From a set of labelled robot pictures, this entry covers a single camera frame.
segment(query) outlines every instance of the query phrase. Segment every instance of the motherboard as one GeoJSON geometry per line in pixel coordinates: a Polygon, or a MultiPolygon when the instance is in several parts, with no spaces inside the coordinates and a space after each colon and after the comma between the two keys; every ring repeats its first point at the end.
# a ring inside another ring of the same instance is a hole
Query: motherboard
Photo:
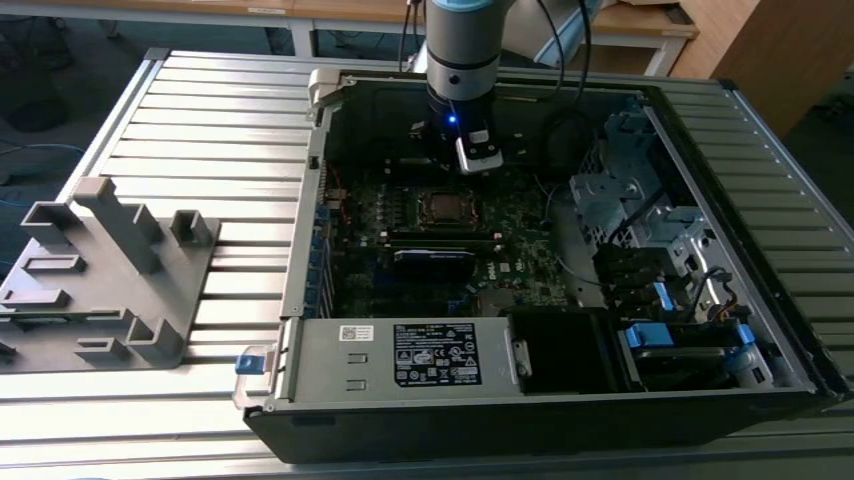
{"type": "Polygon", "coordinates": [[[425,158],[329,170],[336,317],[490,317],[566,304],[530,173],[466,177],[425,158]]]}

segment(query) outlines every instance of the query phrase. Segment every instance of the aluminum extrusion table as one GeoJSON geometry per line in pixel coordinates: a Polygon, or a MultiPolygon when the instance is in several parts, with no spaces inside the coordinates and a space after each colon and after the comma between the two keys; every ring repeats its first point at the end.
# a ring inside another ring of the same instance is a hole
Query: aluminum extrusion table
{"type": "MultiPolygon", "coordinates": [[[[232,405],[233,360],[246,345],[276,339],[309,133],[305,85],[322,65],[394,68],[149,52],[57,200],[67,199],[79,176],[102,175],[122,201],[143,201],[155,216],[192,208],[222,220],[188,355],[166,371],[0,376],[0,478],[494,478],[568,469],[574,478],[600,478],[608,468],[608,475],[632,478],[719,479],[849,470],[851,403],[697,448],[397,464],[278,462],[232,405]]],[[[709,81],[593,79],[653,84],[665,92],[841,371],[854,375],[851,230],[743,97],[709,81]]],[[[254,377],[249,394],[262,395],[264,386],[265,378],[254,377]]]]}

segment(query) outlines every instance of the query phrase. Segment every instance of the floor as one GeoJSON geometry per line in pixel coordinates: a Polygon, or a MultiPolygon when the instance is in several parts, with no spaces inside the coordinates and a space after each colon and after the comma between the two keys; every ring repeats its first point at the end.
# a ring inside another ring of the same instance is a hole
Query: floor
{"type": "MultiPolygon", "coordinates": [[[[69,120],[38,134],[17,133],[0,120],[0,142],[67,143],[85,148],[149,47],[270,53],[266,32],[261,28],[121,22],[118,31],[119,37],[109,40],[93,20],[66,21],[63,38],[74,64],[54,72],[53,82],[70,106],[69,120]]],[[[276,49],[282,54],[292,54],[289,35],[273,35],[273,39],[276,49]]],[[[336,37],[329,32],[320,32],[318,52],[329,57],[394,60],[397,39],[397,35],[365,33],[353,37],[346,33],[336,37]]],[[[413,49],[413,42],[409,42],[406,52],[413,49]]],[[[512,55],[504,62],[512,66],[529,66],[526,60],[512,55]]],[[[854,158],[854,112],[843,112],[832,119],[823,117],[821,111],[809,113],[785,138],[785,144],[851,222],[851,176],[840,175],[840,170],[851,168],[847,160],[854,158]]],[[[9,181],[0,184],[0,201],[25,205],[53,199],[77,157],[71,152],[38,150],[14,152],[1,158],[0,182],[9,181]]],[[[14,228],[25,212],[26,208],[0,204],[0,275],[26,241],[22,232],[14,228]]]]}

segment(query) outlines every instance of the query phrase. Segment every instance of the gray 3d-printed holder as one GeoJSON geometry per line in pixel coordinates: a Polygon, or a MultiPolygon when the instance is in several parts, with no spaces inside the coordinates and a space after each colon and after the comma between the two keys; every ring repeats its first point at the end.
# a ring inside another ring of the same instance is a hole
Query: gray 3d-printed holder
{"type": "Polygon", "coordinates": [[[21,223],[34,241],[0,288],[0,373],[171,368],[220,222],[154,218],[107,178],[83,177],[73,199],[90,216],[37,202],[21,223]]]}

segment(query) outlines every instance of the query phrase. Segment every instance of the barcode sticker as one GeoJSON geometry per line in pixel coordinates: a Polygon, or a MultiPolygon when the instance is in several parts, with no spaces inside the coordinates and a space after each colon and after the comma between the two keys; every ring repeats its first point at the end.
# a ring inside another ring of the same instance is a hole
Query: barcode sticker
{"type": "Polygon", "coordinates": [[[246,8],[246,10],[249,11],[249,13],[264,13],[266,15],[284,15],[284,9],[282,8],[254,8],[254,7],[249,7],[249,8],[246,8]]]}
{"type": "Polygon", "coordinates": [[[337,340],[340,342],[372,342],[373,325],[341,325],[337,340]]]}

